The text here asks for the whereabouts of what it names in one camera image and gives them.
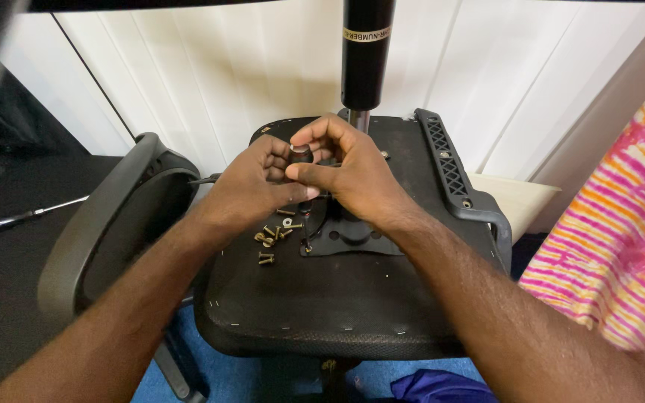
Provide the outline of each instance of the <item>blue carpet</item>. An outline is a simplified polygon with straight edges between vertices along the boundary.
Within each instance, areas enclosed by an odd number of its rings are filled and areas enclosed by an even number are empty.
[[[193,322],[193,307],[178,312],[181,336],[210,388],[208,402],[284,402],[322,391],[320,361],[303,356],[238,358],[211,348]],[[363,362],[348,371],[346,380],[365,399],[392,397],[390,382],[418,369],[445,369],[483,381],[470,359]],[[132,402],[178,402],[155,362],[151,362]]]

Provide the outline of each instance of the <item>tie-dye cloth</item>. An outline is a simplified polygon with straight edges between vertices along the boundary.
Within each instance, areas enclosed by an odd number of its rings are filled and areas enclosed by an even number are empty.
[[[645,354],[645,102],[519,284],[618,348]]]

